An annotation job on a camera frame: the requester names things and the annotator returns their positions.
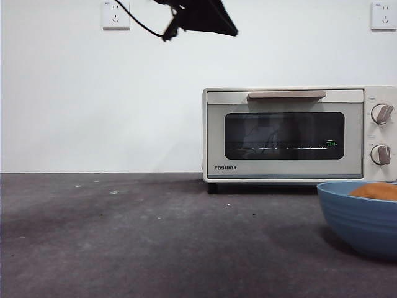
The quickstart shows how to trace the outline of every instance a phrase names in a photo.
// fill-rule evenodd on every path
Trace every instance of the oven window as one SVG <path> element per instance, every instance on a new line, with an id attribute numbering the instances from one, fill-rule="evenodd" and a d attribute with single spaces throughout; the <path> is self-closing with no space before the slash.
<path id="1" fill-rule="evenodd" d="M 340 112 L 232 113 L 225 117 L 225 156 L 338 160 L 344 155 L 344 127 Z"/>

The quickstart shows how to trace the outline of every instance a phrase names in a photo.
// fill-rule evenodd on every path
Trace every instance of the electrical outlet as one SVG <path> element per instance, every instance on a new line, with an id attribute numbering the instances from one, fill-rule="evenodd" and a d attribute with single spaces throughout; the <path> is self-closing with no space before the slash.
<path id="1" fill-rule="evenodd" d="M 397 2 L 372 3 L 372 30 L 397 29 Z"/>
<path id="2" fill-rule="evenodd" d="M 130 3 L 121 1 L 125 8 L 130 9 Z M 130 16 L 119 3 L 113 0 L 105 1 L 102 5 L 103 29 L 130 29 Z"/>

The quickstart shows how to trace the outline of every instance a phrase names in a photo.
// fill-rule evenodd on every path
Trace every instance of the white wall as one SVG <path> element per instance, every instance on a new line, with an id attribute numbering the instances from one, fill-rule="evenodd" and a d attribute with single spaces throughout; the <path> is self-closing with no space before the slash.
<path id="1" fill-rule="evenodd" d="M 163 43 L 103 32 L 101 0 L 2 0 L 2 172 L 200 171 L 206 87 L 397 84 L 397 32 L 370 31 L 369 0 L 223 2 L 238 37 Z"/>

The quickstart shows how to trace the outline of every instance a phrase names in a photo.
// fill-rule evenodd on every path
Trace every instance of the ceramic bowl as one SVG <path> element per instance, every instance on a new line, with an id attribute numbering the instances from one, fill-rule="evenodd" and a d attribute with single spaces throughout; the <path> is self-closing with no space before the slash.
<path id="1" fill-rule="evenodd" d="M 397 260 L 397 202 L 350 196 L 365 182 L 317 185 L 324 217 L 344 241 L 367 256 Z"/>

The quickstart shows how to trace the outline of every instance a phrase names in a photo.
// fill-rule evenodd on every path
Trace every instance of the oven control knob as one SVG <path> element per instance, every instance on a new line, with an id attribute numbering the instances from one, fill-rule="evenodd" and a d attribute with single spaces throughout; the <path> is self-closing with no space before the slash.
<path id="1" fill-rule="evenodd" d="M 390 164 L 390 147 L 386 145 L 377 145 L 372 148 L 371 159 L 377 165 Z"/>
<path id="2" fill-rule="evenodd" d="M 371 112 L 372 120 L 377 124 L 385 124 L 390 119 L 394 107 L 388 104 L 378 104 Z"/>

